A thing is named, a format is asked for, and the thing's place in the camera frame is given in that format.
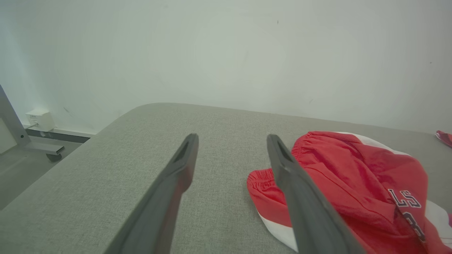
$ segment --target white trim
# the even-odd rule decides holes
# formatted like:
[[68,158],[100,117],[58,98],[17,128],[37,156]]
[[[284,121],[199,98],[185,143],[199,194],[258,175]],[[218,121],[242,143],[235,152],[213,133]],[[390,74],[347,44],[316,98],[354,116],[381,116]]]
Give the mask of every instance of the white trim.
[[[24,128],[30,127],[29,124],[23,124],[23,123],[22,123],[22,126]],[[36,130],[35,127],[31,127],[30,130],[40,131],[40,130]],[[53,130],[51,130],[49,132],[72,135],[72,136],[83,136],[83,137],[89,137],[89,138],[92,138],[94,135],[96,135],[96,133],[94,133],[94,132],[81,132],[81,131],[74,131],[74,130],[66,130],[66,129],[60,129],[58,127],[55,127]]]
[[369,137],[366,137],[366,136],[362,136],[362,135],[358,135],[358,134],[354,134],[354,133],[350,133],[350,132],[336,132],[336,133],[353,135],[353,136],[357,137],[359,139],[359,141],[361,141],[361,143],[363,143],[364,145],[367,145],[367,146],[383,148],[383,149],[389,150],[392,153],[397,154],[397,155],[408,155],[408,156],[410,156],[409,154],[406,154],[404,152],[399,152],[399,151],[393,150],[390,147],[385,146],[384,144],[382,144],[382,143],[380,143],[378,141],[375,141],[375,140],[373,140],[373,139],[371,139]]
[[452,249],[452,227],[449,225],[449,216],[446,210],[432,201],[427,200],[425,217],[436,227],[443,244]]
[[289,246],[292,250],[298,252],[297,242],[295,241],[295,234],[293,233],[293,228],[278,224],[273,221],[269,221],[262,217],[258,212],[260,218],[264,222],[268,231],[283,244]]

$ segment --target black baseboard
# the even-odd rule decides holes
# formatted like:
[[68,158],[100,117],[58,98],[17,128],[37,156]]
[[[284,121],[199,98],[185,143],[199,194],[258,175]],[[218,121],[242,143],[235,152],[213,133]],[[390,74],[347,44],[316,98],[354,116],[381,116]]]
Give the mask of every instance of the black baseboard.
[[63,141],[69,141],[69,142],[76,142],[76,143],[85,143],[89,139],[88,137],[84,137],[84,136],[73,136],[73,135],[53,133],[53,132],[40,132],[40,131],[30,130],[30,129],[28,129],[26,131],[29,136],[38,136],[38,137],[63,140]]

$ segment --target red and white garment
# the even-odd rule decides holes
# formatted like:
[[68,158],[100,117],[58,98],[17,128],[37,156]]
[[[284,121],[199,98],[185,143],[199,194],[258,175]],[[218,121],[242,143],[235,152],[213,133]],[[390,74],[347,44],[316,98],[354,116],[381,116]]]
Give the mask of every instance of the red and white garment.
[[[309,132],[292,155],[368,253],[452,253],[448,214],[427,200],[427,175],[415,158],[347,132]],[[297,251],[272,170],[251,172],[247,187],[269,232]]]

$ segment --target red fabric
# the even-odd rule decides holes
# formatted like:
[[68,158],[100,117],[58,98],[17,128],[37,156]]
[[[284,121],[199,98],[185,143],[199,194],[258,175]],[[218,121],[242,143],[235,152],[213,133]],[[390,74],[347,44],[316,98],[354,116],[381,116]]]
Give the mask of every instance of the red fabric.
[[436,136],[446,145],[452,147],[452,135],[442,131],[437,131]]
[[[309,132],[295,142],[292,155],[368,253],[452,253],[424,216],[427,175],[415,158],[335,132]],[[253,171],[247,187],[262,217],[291,226],[284,195],[271,169]],[[404,218],[407,212],[425,235],[424,242]]]

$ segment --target gray fabric surface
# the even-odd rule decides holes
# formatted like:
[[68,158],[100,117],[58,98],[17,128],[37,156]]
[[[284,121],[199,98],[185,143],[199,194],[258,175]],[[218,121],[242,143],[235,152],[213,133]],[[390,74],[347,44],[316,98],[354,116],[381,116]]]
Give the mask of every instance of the gray fabric surface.
[[420,160],[431,201],[452,212],[452,149],[433,134],[187,104],[138,107],[72,152],[0,212],[0,252],[100,253],[184,137],[199,135],[173,253],[291,253],[266,230],[246,189],[270,166],[266,135],[290,148],[308,131],[368,136]]

